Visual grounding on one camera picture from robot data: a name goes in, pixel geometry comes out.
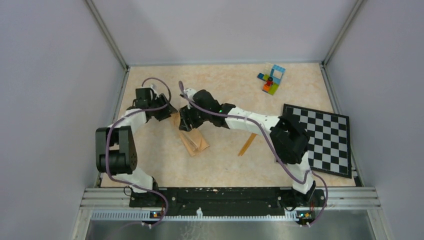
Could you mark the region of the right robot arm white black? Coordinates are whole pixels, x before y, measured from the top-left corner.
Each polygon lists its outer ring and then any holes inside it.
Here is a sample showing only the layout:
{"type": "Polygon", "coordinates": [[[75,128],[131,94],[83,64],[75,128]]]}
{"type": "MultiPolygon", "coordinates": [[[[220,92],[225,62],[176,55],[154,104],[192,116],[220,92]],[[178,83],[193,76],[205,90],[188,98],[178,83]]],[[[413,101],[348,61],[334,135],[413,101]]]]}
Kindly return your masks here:
{"type": "Polygon", "coordinates": [[[316,182],[308,163],[309,136],[291,114],[263,115],[231,103],[220,104],[205,89],[185,88],[181,97],[188,104],[179,110],[179,129],[190,132],[209,122],[218,128],[243,130],[265,138],[277,161],[285,164],[292,178],[293,200],[307,206],[314,198],[316,182]]]}

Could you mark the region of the peach cloth napkin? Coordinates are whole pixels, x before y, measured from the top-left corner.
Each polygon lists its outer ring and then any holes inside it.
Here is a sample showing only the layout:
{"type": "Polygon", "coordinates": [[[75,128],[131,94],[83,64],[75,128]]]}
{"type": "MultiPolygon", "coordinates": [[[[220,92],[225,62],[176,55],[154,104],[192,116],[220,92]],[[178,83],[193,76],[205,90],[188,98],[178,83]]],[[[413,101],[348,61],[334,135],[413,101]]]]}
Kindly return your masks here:
{"type": "Polygon", "coordinates": [[[204,150],[210,147],[209,143],[206,141],[202,133],[197,128],[189,132],[179,130],[179,125],[181,123],[179,113],[172,113],[170,117],[170,122],[176,129],[184,147],[186,148],[188,154],[191,157],[199,155],[204,150]]]}

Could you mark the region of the orange plastic spoon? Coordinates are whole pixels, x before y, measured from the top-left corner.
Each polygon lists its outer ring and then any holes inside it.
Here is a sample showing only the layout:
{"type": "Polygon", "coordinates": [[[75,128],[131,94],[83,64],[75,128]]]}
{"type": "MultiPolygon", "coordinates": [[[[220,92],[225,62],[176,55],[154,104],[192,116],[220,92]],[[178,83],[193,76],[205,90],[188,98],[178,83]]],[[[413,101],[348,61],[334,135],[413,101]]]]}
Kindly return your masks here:
{"type": "Polygon", "coordinates": [[[247,149],[250,147],[250,145],[252,144],[252,142],[254,141],[254,139],[256,138],[257,134],[252,133],[249,138],[247,139],[247,141],[244,143],[243,147],[241,148],[241,150],[238,153],[238,157],[241,157],[244,155],[244,153],[247,151],[247,149]]]}

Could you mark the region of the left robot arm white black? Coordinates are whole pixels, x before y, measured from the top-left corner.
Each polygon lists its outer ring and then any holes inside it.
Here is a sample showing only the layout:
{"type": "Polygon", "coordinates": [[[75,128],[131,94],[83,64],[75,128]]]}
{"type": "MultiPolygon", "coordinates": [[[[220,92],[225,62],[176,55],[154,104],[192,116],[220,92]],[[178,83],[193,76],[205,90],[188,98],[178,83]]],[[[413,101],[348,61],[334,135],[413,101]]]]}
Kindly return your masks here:
{"type": "Polygon", "coordinates": [[[154,178],[138,168],[134,135],[151,118],[165,120],[176,113],[171,96],[159,94],[153,85],[136,89],[132,105],[113,124],[95,131],[96,168],[113,182],[125,184],[149,207],[160,202],[154,178]]]}

